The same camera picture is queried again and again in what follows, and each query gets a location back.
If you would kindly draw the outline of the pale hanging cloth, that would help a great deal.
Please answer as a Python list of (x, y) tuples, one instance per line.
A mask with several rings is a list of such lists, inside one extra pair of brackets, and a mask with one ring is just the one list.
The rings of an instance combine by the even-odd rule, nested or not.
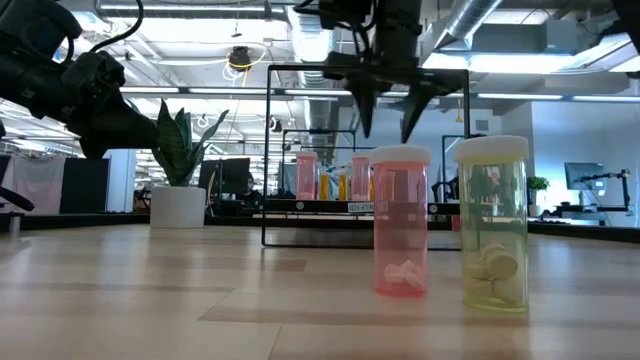
[(12, 155), (1, 185), (34, 204), (30, 215), (58, 214), (65, 161), (62, 156), (36, 159)]

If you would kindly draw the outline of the black jointed stand arm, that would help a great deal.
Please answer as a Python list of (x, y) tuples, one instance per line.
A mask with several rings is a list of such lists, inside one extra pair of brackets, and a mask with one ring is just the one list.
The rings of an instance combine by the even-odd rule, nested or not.
[(628, 188), (628, 178), (630, 172), (628, 169), (622, 169), (619, 173), (603, 173), (596, 174), (591, 176), (583, 176), (575, 180), (575, 183), (587, 186), (589, 182), (595, 182), (600, 179), (609, 179), (616, 178), (622, 182), (622, 194), (623, 194), (623, 204), (620, 206), (604, 206), (598, 205), (597, 210), (599, 212), (625, 212), (628, 213), (631, 211), (631, 197), (629, 195)]

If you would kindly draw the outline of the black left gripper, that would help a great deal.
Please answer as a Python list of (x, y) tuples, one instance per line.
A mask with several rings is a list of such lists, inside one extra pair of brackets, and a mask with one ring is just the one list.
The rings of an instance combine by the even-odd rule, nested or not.
[(112, 95), (102, 107), (102, 86), (95, 81), (63, 82), (56, 76), (28, 76), (23, 80), (25, 107), (36, 118), (63, 123), (80, 137), (88, 159), (101, 159), (108, 150), (158, 147), (156, 123)]

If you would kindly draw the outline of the snake plant in white pot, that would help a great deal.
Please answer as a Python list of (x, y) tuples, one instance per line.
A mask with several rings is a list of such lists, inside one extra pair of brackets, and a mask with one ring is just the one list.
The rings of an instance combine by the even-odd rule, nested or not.
[(208, 141), (217, 133), (228, 113), (228, 110), (224, 110), (196, 141), (193, 139), (191, 114), (181, 109), (172, 116), (166, 102), (161, 102), (156, 121), (159, 136), (157, 145), (151, 151), (169, 185), (155, 186), (151, 190), (152, 228), (191, 229), (204, 226), (207, 194), (204, 189), (192, 186), (191, 180), (196, 168), (204, 161)]

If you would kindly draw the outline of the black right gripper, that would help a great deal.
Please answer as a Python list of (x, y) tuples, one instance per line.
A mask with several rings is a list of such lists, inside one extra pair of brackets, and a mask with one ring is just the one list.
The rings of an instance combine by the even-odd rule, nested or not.
[(394, 85), (408, 87), (400, 123), (402, 144), (409, 140), (424, 109), (434, 97), (457, 92), (468, 83), (467, 70), (406, 67), (335, 51), (325, 59), (322, 73), (327, 79), (342, 82), (352, 94), (366, 138), (371, 134), (376, 95), (389, 92)]

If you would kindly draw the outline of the person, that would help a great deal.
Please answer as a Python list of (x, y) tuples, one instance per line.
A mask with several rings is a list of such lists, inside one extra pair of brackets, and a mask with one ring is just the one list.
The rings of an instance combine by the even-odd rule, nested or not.
[(247, 174), (247, 187), (236, 195), (237, 200), (241, 200), (247, 204), (255, 205), (261, 200), (261, 193), (254, 189), (255, 180), (251, 173)]

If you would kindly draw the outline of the bluish lit monitor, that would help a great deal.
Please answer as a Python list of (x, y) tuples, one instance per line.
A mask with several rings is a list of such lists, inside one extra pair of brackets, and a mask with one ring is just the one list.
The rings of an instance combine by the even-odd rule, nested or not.
[(600, 163), (567, 162), (564, 164), (568, 190), (605, 190), (604, 165)]

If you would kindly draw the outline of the black computer monitor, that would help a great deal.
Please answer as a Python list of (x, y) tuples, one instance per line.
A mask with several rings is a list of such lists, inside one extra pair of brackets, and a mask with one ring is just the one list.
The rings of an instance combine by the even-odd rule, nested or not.
[(218, 192), (220, 166), (218, 160), (205, 160), (201, 163), (198, 178), (198, 187), (209, 190), (211, 195)]
[(240, 194), (248, 189), (249, 158), (222, 161), (219, 190), (222, 194)]

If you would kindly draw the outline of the black-framed wooden shelf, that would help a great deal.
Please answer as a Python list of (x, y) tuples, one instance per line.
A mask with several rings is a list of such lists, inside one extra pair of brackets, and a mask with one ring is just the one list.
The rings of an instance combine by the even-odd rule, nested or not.
[[(272, 88), (272, 73), (278, 73), (280, 71), (287, 72), (297, 72), (297, 71), (322, 71), (322, 64), (320, 63), (282, 63), (282, 64), (271, 64), (267, 68), (267, 85), (266, 88)], [(471, 91), (470, 91), (470, 72), (468, 71), (467, 75), (468, 83), (462, 89), (462, 92), (454, 92), (445, 96), (437, 96), (435, 98), (444, 98), (444, 97), (457, 97), (463, 100), (463, 110), (464, 110), (464, 135), (463, 138), (467, 139), (471, 137), (471, 107), (470, 100), (472, 99)], [(266, 115), (267, 117), (271, 116), (271, 97), (273, 95), (266, 95)], [(315, 97), (323, 98), (323, 97), (351, 97), (351, 96), (309, 96), (312, 100)], [(357, 132), (356, 128), (361, 125), (353, 125), (353, 129), (337, 129), (337, 130), (355, 130), (356, 131), (356, 140), (357, 140)], [(270, 125), (265, 125), (265, 153), (264, 153), (264, 177), (268, 176), (268, 161), (269, 161), (269, 144), (270, 144)], [(356, 150), (372, 150), (374, 147), (363, 147), (357, 146)], [(364, 240), (360, 243), (339, 243), (332, 242), (328, 243), (325, 240), (322, 242), (316, 241), (313, 243), (301, 243), (298, 240), (290, 242), (290, 243), (270, 243), (267, 241), (267, 226), (266, 220), (268, 218), (297, 218), (297, 219), (328, 219), (327, 216), (341, 216), (344, 218), (343, 220), (364, 220), (365, 215), (372, 215), (373, 205), (367, 205), (369, 202), (350, 202), (350, 201), (320, 201), (320, 200), (293, 200), (293, 199), (281, 199), (279, 195), (275, 198), (270, 198), (266, 195), (267, 192), (267, 183), (265, 180), (263, 191), (265, 192), (263, 198), (262, 207), (262, 227), (261, 227), (261, 244), (266, 247), (277, 247), (277, 248), (327, 248), (327, 249), (372, 249), (373, 248), (373, 240), (368, 240), (369, 242), (365, 243)], [(436, 202), (433, 205), (428, 206), (428, 215), (435, 216), (443, 216), (448, 217), (447, 222), (439, 223), (439, 222), (430, 222), (431, 225), (435, 225), (435, 230), (451, 230), (452, 231), (452, 217), (455, 215), (460, 215), (460, 205), (454, 203), (444, 203), (444, 202)]]

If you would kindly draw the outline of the white pillar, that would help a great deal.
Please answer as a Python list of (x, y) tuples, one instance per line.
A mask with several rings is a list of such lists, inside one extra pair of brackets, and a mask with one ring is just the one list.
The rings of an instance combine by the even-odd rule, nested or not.
[(104, 159), (109, 161), (106, 210), (132, 212), (136, 175), (134, 149), (108, 150)]

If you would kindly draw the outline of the black aluminium rail frame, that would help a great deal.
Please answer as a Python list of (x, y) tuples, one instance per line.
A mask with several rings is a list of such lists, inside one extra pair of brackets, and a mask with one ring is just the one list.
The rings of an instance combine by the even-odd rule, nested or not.
[[(20, 221), (21, 230), (52, 230), (79, 227), (115, 226), (148, 224), (150, 216), (145, 214), (66, 214), (66, 215), (29, 215)], [(217, 217), (206, 219), (208, 226), (248, 226), (262, 227), (262, 218)], [(373, 222), (366, 220), (328, 220), (268, 218), (267, 227), (310, 228), (329, 230), (372, 230)], [(622, 228), (606, 226), (581, 226), (551, 222), (530, 222), (530, 234), (583, 238), (621, 243), (640, 244), (640, 228)]]

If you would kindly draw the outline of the wide bright ceiling light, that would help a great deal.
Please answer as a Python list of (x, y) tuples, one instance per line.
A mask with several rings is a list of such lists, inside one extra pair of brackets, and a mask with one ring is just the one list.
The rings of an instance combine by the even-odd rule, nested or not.
[(565, 75), (609, 72), (625, 63), (609, 54), (597, 59), (585, 54), (433, 51), (424, 54), (428, 69), (468, 70), (487, 74)]

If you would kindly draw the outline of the black partition panel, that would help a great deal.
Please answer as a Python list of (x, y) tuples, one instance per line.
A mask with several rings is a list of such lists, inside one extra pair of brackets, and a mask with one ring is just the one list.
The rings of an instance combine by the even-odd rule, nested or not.
[(106, 209), (109, 161), (67, 158), (61, 190), (61, 214), (94, 214)]

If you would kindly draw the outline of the long ceiling light strip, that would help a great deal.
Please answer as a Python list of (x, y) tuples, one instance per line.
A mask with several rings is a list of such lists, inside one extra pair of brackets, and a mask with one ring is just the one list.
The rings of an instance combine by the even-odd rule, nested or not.
[(285, 95), (285, 96), (351, 96), (351, 93), (342, 89), (316, 89), (316, 88), (254, 88), (254, 87), (144, 87), (125, 86), (120, 89), (123, 94), (142, 95), (142, 94), (180, 94), (180, 95), (249, 95), (249, 96), (266, 96)]

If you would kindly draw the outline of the small green potted plant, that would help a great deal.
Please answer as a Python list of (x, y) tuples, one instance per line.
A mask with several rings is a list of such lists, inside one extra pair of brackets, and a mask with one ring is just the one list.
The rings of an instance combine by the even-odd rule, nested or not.
[(528, 215), (530, 217), (540, 215), (541, 209), (537, 204), (537, 194), (546, 191), (548, 187), (549, 181), (544, 177), (530, 176), (527, 178)]

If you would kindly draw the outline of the pink pill bottle white cap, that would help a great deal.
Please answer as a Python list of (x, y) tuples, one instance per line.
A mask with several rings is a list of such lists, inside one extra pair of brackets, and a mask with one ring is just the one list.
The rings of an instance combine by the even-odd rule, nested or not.
[(296, 154), (297, 180), (296, 198), (298, 200), (314, 200), (316, 195), (316, 152), (299, 152)]
[(366, 202), (370, 198), (370, 166), (367, 153), (352, 155), (351, 199)]
[(430, 152), (418, 146), (374, 149), (374, 288), (392, 297), (427, 293)]

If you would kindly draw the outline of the silver spiral ceiling duct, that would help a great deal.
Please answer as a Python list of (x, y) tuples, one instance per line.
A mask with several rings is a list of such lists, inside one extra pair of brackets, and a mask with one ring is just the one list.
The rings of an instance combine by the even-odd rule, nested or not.
[[(469, 51), (473, 36), (503, 0), (454, 0), (450, 13), (444, 18), (431, 22), (419, 43), (423, 64), (435, 54), (440, 60), (453, 60), (454, 65), (468, 68)], [(460, 44), (465, 53), (449, 56), (439, 53), (446, 46)]]
[[(302, 63), (322, 63), (334, 48), (334, 33), (324, 30), (318, 17), (299, 14), (292, 7), (287, 9), (291, 24), (291, 40), (295, 59)], [(321, 71), (298, 71), (300, 86), (303, 89), (324, 89), (332, 83), (323, 77)], [(339, 107), (337, 101), (305, 100), (305, 125), (309, 129), (337, 130), (339, 127)], [(310, 135), (311, 151), (318, 155), (318, 161), (329, 165), (335, 157), (337, 133)]]

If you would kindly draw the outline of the yellow-green pill bottle white cap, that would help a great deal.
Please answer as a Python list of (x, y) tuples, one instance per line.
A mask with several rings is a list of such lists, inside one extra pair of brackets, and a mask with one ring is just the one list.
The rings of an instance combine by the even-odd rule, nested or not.
[(464, 302), (485, 310), (528, 310), (528, 140), (496, 135), (455, 147)]

